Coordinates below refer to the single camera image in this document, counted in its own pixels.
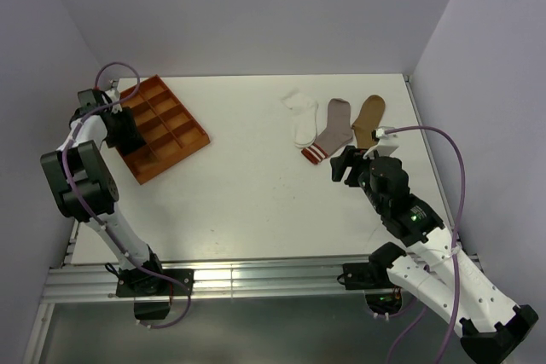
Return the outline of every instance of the white table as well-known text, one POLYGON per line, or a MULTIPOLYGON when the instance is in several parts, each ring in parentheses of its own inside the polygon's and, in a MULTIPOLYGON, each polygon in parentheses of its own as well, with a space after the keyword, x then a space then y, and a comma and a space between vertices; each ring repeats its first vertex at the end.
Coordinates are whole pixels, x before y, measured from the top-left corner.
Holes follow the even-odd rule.
MULTIPOLYGON (((351 121, 366 98, 378 94, 386 102, 381 124, 417 124, 402 75, 163 80, 211 144, 142 186, 115 150, 102 149, 118 184, 120 209, 160 260, 361 255, 397 242, 359 188, 331 182, 328 161, 312 165, 293 146, 289 112, 279 98, 294 88, 316 98, 319 132, 334 97, 351 103, 351 121)), ((134 83, 122 79, 119 89, 134 83)), ((404 132, 399 141, 395 156, 409 173, 412 192, 447 222, 421 133, 404 132)), ((113 254, 80 226, 72 263, 105 262, 115 262, 113 254)))

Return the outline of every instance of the red and white stripe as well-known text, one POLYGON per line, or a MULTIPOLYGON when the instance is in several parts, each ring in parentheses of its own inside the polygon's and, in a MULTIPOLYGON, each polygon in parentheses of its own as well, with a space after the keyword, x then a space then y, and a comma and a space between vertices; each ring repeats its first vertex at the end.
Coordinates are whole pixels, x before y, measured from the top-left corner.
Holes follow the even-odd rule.
POLYGON ((310 147, 302 149, 301 153, 314 165, 320 164, 328 157, 324 150, 317 144, 312 144, 310 147))

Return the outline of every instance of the gray sock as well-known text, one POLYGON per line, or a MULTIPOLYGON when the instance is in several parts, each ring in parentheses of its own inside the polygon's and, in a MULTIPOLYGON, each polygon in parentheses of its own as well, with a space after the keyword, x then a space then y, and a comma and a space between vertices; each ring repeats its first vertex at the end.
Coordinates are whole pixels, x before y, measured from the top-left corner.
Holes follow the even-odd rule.
POLYGON ((333 98, 328 103, 326 129, 301 153, 317 165, 351 141, 351 105, 340 98, 333 98))

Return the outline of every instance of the white sock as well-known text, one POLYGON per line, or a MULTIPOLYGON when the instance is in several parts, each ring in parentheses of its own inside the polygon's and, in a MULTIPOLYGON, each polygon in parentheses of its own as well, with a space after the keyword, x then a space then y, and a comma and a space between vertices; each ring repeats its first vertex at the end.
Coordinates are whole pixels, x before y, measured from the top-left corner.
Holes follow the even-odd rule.
POLYGON ((317 102, 297 89, 283 96, 281 102, 292 114, 294 145, 298 148, 309 147, 317 137, 317 102))

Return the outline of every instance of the wooden tray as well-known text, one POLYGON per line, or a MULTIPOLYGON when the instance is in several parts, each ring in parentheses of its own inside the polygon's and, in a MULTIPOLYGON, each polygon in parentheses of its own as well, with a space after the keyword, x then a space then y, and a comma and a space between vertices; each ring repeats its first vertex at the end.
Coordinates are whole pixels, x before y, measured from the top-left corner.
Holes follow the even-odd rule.
MULTIPOLYGON (((123 91, 121 98, 134 89, 123 91)), ((141 185, 211 141, 159 76, 141 82, 138 94, 122 106, 131 109, 146 141, 144 147, 121 156, 141 185)))

